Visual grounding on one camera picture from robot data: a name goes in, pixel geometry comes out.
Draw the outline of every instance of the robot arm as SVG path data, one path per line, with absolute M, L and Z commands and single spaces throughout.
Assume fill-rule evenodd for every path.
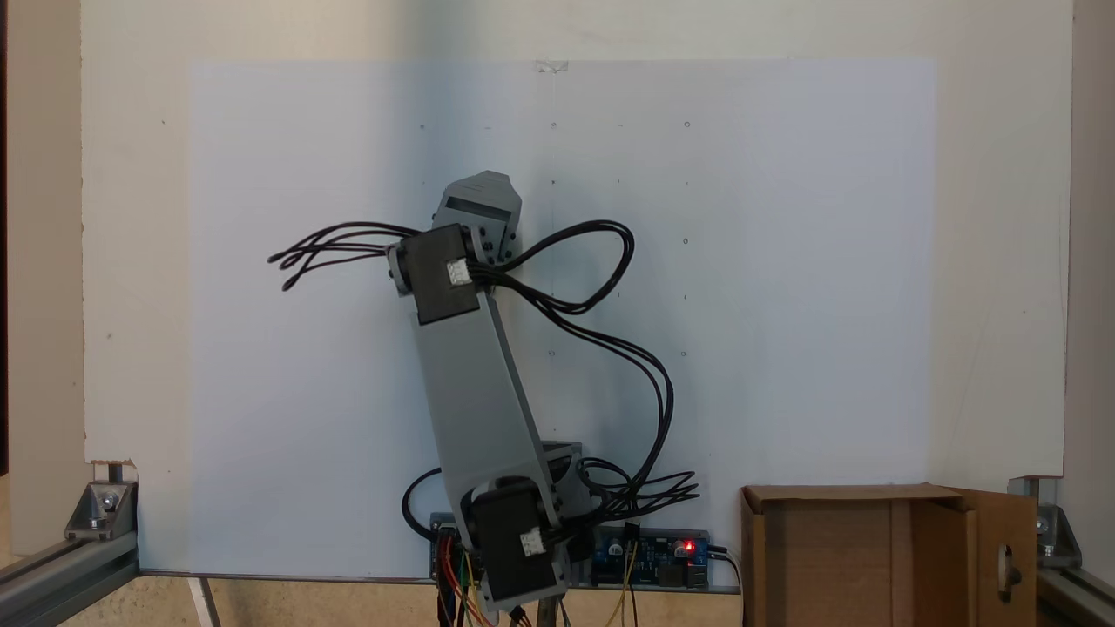
M 399 295 L 411 297 L 445 490 L 464 546 L 484 557 L 487 608 L 512 608 L 565 592 L 564 543 L 543 530 L 591 509 L 576 480 L 581 447 L 543 443 L 531 415 L 500 310 L 469 263 L 514 252 L 522 200 L 504 174 L 449 185 L 433 229 L 387 251 Z

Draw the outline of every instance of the floor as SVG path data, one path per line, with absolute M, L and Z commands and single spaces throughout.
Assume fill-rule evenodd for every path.
M 0 478 L 0 567 L 13 561 L 10 543 L 8 478 Z M 307 583 L 213 580 L 213 598 L 224 627 L 298 625 L 436 625 L 432 586 Z M 604 625 L 617 592 L 580 590 L 565 599 L 572 625 Z M 639 624 L 738 625 L 739 597 L 640 592 Z M 527 608 L 534 616 L 534 608 Z M 196 626 L 185 579 L 142 577 L 65 623 L 69 627 Z M 631 624 L 630 606 L 624 624 Z M 620 626 L 619 617 L 612 624 Z

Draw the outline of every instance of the white board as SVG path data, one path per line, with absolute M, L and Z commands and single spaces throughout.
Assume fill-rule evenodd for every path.
M 436 454 L 385 264 L 282 293 L 263 260 L 334 222 L 426 226 L 444 186 L 482 170 L 511 175 L 525 244 L 595 218 L 636 233 L 584 322 L 669 368 L 658 470 L 697 471 L 704 494 L 648 523 L 735 546 L 746 483 L 925 479 L 934 102 L 922 59 L 198 67 L 191 570 L 425 573 L 398 501 Z M 613 244 L 569 242 L 522 278 L 588 293 Z M 641 375 L 501 302 L 543 436 L 638 464 Z M 438 508 L 432 483 L 416 509 Z

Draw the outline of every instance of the box flap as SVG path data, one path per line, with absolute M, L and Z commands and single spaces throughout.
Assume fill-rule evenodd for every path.
M 913 624 L 976 627 L 976 512 L 910 502 Z
M 765 627 L 893 627 L 891 501 L 775 501 L 753 518 L 766 532 Z
M 744 503 L 744 560 L 740 582 L 748 627 L 766 627 L 766 517 Z
M 980 627 L 1032 626 L 1037 620 L 1037 501 L 1030 496 L 956 490 L 978 520 L 976 551 Z M 1017 569 L 1017 583 L 1007 575 Z
M 911 485 L 748 485 L 744 499 L 752 511 L 765 501 L 873 501 L 878 499 L 957 499 L 960 494 L 932 483 Z

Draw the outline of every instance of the circuit board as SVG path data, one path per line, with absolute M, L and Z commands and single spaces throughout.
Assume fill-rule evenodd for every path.
M 597 530 L 592 553 L 593 586 L 622 586 L 630 566 L 622 527 Z M 636 588 L 708 589 L 708 532 L 687 529 L 641 529 L 631 586 Z
M 456 528 L 453 515 L 435 513 L 430 515 L 430 530 L 438 531 L 442 527 Z M 590 568 L 581 563 L 574 565 L 572 587 L 620 587 L 627 571 L 631 553 L 624 552 L 624 531 L 622 527 L 600 527 L 594 532 L 594 547 Z M 631 586 L 636 589 L 673 589 L 673 590 L 707 590 L 708 589 L 708 544 L 707 531 L 691 529 L 641 529 L 636 541 L 634 568 L 631 571 Z M 437 548 L 432 542 L 429 548 L 429 577 L 434 579 L 434 561 Z M 452 563 L 458 563 L 462 547 L 456 543 L 450 557 Z M 473 560 L 473 575 L 483 575 L 483 565 Z

